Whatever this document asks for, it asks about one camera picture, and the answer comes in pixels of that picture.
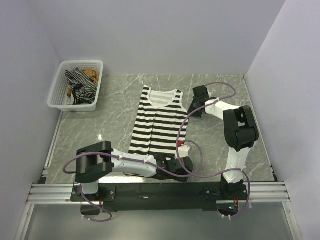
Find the marble surface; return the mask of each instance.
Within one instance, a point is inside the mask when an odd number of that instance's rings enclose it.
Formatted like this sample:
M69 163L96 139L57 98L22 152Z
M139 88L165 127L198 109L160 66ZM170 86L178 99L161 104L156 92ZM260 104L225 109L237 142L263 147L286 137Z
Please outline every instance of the marble surface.
M137 116L139 99L143 85L157 91L179 89L184 92L182 103L188 109L193 99L193 88L212 82L226 82L233 85L237 94L225 102L252 107L245 80L242 75L213 74L161 74L161 75L111 75L103 77L99 98L94 112L65 112L62 115L60 129L56 137L54 151L51 155L47 184L70 184L74 174L66 175L62 171L63 164L75 157L78 149L100 141L111 141L112 147L128 152L132 131ZM211 96L228 96L232 90L222 84L208 87ZM224 137L223 121L211 115L202 118L191 118L187 127L186 138L196 141L203 150L204 162L200 175L209 175L222 171L226 167L228 145ZM200 162L198 150L193 147L190 155L197 166ZM71 164L69 170L75 169ZM260 136L250 151L246 172L251 181L274 181L270 161ZM188 182L214 182L215 178L190 177ZM155 179L124 176L122 173L112 173L101 179L104 183L141 183L159 182Z

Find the black and white striped shirt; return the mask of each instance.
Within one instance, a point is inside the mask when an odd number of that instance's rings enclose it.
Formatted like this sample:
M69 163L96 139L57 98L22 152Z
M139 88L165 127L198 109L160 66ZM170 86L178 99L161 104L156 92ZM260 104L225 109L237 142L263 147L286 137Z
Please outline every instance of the black and white striped shirt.
M182 97L183 92L177 89L163 92L143 86L129 154L175 156L178 131L188 115ZM186 139L187 125L180 141Z

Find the laundry basket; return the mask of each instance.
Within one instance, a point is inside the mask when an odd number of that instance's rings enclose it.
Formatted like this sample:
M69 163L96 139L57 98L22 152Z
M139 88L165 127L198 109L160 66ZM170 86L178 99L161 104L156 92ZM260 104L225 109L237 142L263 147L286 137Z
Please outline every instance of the laundry basket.
M96 89L96 95L94 103L73 105L73 101L68 98L67 92L70 88L67 77L65 75L66 70L79 69L94 69L100 73L99 82ZM50 108L57 108L63 112L90 112L96 110L96 105L99 97L99 91L101 86L101 78L104 69L104 63L99 60L73 60L64 61L60 64L58 71L55 75L53 85L50 90L47 104Z

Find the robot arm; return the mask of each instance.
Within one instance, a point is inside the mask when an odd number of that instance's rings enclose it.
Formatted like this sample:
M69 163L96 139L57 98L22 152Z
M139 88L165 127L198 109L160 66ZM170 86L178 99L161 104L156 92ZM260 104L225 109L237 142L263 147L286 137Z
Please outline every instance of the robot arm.
M189 156L190 147L182 145L178 148L179 153L183 157L185 167L192 171L194 166ZM186 182L187 177L180 178L167 174L161 170L158 170L155 166L160 166L166 169L170 173L176 175L186 175L187 173L180 165L176 158L168 158L163 155L138 155L129 154L118 151L111 147L111 142L102 141L77 151L77 155L84 153L106 153L116 157L107 157L100 155L103 162L98 163L99 155L82 156L76 161L75 182L82 185L82 190L85 195L92 195L98 192L98 180L110 173L127 173L133 176L139 176L144 178L151 178L157 180L173 179L179 182ZM134 159L138 161L128 161L123 158Z
M209 97L205 86L193 88L193 101L188 110L191 113L197 108L210 105L196 112L193 116L202 117L203 113L213 115L224 122L224 137L229 146L225 169L244 169L249 151L259 139L259 132L253 112L249 106L234 106L219 99ZM221 182L237 184L243 180L240 171L225 172Z

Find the purple cable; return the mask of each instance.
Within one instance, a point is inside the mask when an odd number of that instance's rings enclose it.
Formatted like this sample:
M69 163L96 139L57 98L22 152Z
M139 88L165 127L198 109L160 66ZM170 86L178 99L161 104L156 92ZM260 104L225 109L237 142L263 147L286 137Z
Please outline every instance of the purple cable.
M110 220L112 219L112 214L111 214L110 211L108 211L107 209L105 209L105 208L103 208L103 207L100 207L100 206L94 204L92 201L90 201L90 200L86 197L86 195L85 195L84 192L82 191L82 186L80 186L80 193L81 193L82 198L83 198L86 202L88 202L91 206L93 206L93 207L95 207L95 208L97 208L97 209L100 209L100 210L102 210L103 212L105 212L105 213L107 213L107 214L110 215L110 217L109 217L109 218L106 218L106 219L94 219L94 218L90 218L90 217L88 217L88 216L83 216L85 219L88 219L89 221L92 221L92 222L98 222L98 223L107 222L107 221L110 221Z
M224 85L229 86L229 87L233 90L233 94L231 94L230 96L224 96L224 97L220 98L221 100L228 99L228 98L232 98L232 97L234 97L234 96L236 95L236 89L235 89L232 85L230 85L230 84L228 84L228 83L226 83L226 82L213 82L213 83L209 83L209 84L207 84L207 85L205 85L205 86L209 86L209 85L213 85L213 84L224 84ZM182 123L182 125L181 125L181 127L180 127L180 129L179 129L179 131L178 131L178 135L177 135L177 139L176 139L176 153L177 153L177 157L178 157L178 160L179 160L182 168L183 168L187 173L189 173L189 174L187 174L187 175L178 175L178 174L169 172L168 170L166 170L166 169L164 169L164 168L162 168L162 167L160 167L160 166L158 166L158 165L156 165L156 164L153 164L153 163L151 163L151 162L144 162L143 160L138 160L138 159L128 158L128 157L123 157L122 159L123 159L123 160L126 160L126 161L131 161L131 162L136 162L136 163L145 163L145 164L151 165L151 166L153 166L153 167L155 167L155 168L157 168L157 169L159 169L159 170L161 170L161 171L163 171L163 172L165 172L165 173L167 173L167 174L169 174L169 175L171 175L171 176L178 177L178 178L188 178L188 177L190 177L190 176L194 176L194 177L197 177L197 178L207 179L207 178L216 177L216 176L218 176L218 175L221 175L221 174L224 174L224 173L227 173L227 172L230 172L230 171L240 171L240 172L242 172L242 173L244 174L244 176L246 177L247 181L248 181L248 191L247 191L248 197L247 197L247 199L246 199L246 202L245 202L245 204L244 204L244 207L243 207L237 214L235 214L235 215L233 215L233 216L230 216L231 218L234 218L234 217L238 216L239 214L241 214L241 213L244 211L244 209L246 208L246 206L248 205L248 203L249 203L250 192L251 192L251 184L250 184L249 176L248 176L241 168L229 168L229 169L226 169L226 170L217 172L217 173L215 173L215 174L213 174L213 175L207 175L207 176L199 176L199 175L196 175L195 173L199 171L199 169L201 168L201 166L202 166L202 164L203 164L203 152L202 152L200 146L199 146L196 142L194 142L194 141L192 141L192 140L185 140L185 141L183 141L183 142L192 143L192 144L194 144L194 145L199 149L199 152L200 152L200 164L199 164L199 167L198 167L194 172L190 172L190 171L185 167L185 165L184 165L184 163L183 163L183 160L180 158L179 151L178 151L178 142L179 142L179 138L180 138L180 134L181 134L182 128L183 128L183 126L186 124L187 120L191 117L191 115L193 115L194 113L196 113L196 112L198 112L198 111L200 111L200 110L202 110L202 109L205 109L206 107L209 107L209 106L212 106L212 105L216 104L218 101L219 101L219 99L217 99L216 101L214 101L214 102L212 102L212 103L210 103L210 104L201 106L201 107L195 109L194 111L192 111L192 112L185 118L185 120L183 121L183 123ZM120 159L119 156L117 156L117 155L112 155L112 154L108 154L108 153L103 153L103 152L86 152L86 153L80 154L80 155L72 158L71 160L69 160L69 161L63 166L63 169L62 169L63 172L64 172L65 174L75 174L75 173L76 173L75 171L67 171L67 169L66 169L67 166L68 166L70 163L72 163L73 161L75 161L75 160L77 160L77 159L79 159L79 158L82 158L82 157L84 157L84 156L92 156L92 155L100 155L100 156L106 156L106 157L111 157L111 158ZM104 212L110 214L110 218L108 218L108 219L104 219L104 220L91 219L92 221L95 220L94 222L106 222L106 221L109 221L109 220L111 219L111 217L112 217L111 213L110 213L108 210L106 210L106 209L104 209L104 208L102 208L102 207L100 207L100 206L97 206L97 205L95 205L94 203L90 202L90 201L85 197L85 195L83 194L82 189L81 189L81 195L82 195L83 199L86 200L90 205L92 205L92 206L94 206L94 207L97 207L98 209L101 209L101 210L103 210Z

